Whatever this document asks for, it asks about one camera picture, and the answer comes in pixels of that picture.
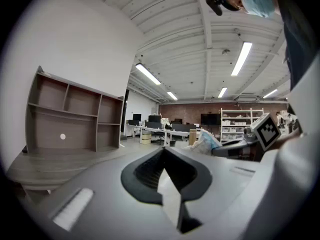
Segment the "white ceiling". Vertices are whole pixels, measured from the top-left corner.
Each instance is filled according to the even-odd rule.
[[[144,33],[134,63],[142,62],[162,83],[155,85],[133,65],[128,82],[132,90],[161,103],[172,101],[167,91],[179,101],[214,101],[222,87],[228,87],[224,100],[241,93],[263,96],[275,88],[273,99],[289,93],[279,15],[266,19],[223,9],[217,16],[205,0],[105,2],[123,11]],[[252,49],[239,75],[231,76],[243,41],[252,42]],[[222,55],[225,49],[230,52]]]

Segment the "gray floor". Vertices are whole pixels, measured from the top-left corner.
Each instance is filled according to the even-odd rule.
[[[184,148],[188,141],[177,141],[177,148]],[[27,190],[54,190],[86,168],[103,161],[130,156],[132,153],[148,154],[162,147],[159,143],[140,144],[139,138],[121,141],[124,147],[105,152],[93,152],[80,149],[78,153],[64,154],[54,149],[46,154],[20,153],[12,163],[7,176],[14,182],[21,183]]]

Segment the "ceiling light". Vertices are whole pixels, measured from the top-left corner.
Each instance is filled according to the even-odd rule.
[[[263,99],[265,99],[266,97],[269,97],[271,94],[274,94],[276,91],[278,91],[278,89],[275,89],[272,92],[268,93],[266,96],[263,96]]]
[[[252,42],[244,42],[242,45],[242,49],[238,58],[238,61],[236,62],[234,69],[231,73],[231,76],[237,76],[242,68],[242,66],[244,65],[248,54],[251,50],[252,47]]]
[[[159,82],[158,79],[156,79],[154,77],[153,74],[151,74],[149,72],[149,70],[144,66],[142,65],[141,63],[138,63],[137,65],[135,65],[135,67],[140,70],[142,73],[144,73],[152,82],[154,82],[156,85],[161,85],[161,83]]]
[[[171,91],[168,91],[167,94],[171,96],[172,99],[177,100],[178,98],[174,96],[174,94]]]
[[[221,98],[221,97],[225,94],[226,90],[227,90],[227,87],[223,87],[223,88],[221,89],[221,92],[220,92],[218,98]]]

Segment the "brick wall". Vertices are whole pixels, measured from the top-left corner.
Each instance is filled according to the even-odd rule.
[[[279,103],[203,103],[203,104],[173,104],[173,105],[159,105],[159,114],[163,118],[169,118],[173,121],[175,118],[182,119],[183,123],[200,124],[201,114],[220,113],[221,108],[224,110],[261,110],[265,113],[271,113],[276,120],[276,112],[287,110],[287,104]],[[219,126],[214,126],[212,132],[218,132]]]

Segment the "white box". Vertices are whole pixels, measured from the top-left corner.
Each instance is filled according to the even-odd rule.
[[[264,113],[250,126],[262,148],[266,151],[280,137],[280,129],[270,113]]]

